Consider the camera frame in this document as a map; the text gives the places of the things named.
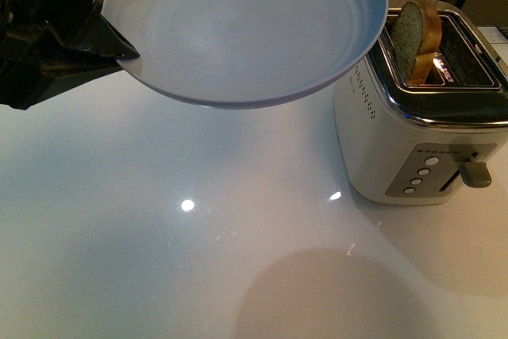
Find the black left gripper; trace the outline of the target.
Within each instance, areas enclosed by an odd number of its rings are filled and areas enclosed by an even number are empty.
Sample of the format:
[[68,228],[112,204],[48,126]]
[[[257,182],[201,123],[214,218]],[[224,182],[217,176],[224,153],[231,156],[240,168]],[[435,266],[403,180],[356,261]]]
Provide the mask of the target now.
[[104,59],[140,53],[100,13],[102,0],[1,0],[1,103],[26,110],[96,78]]

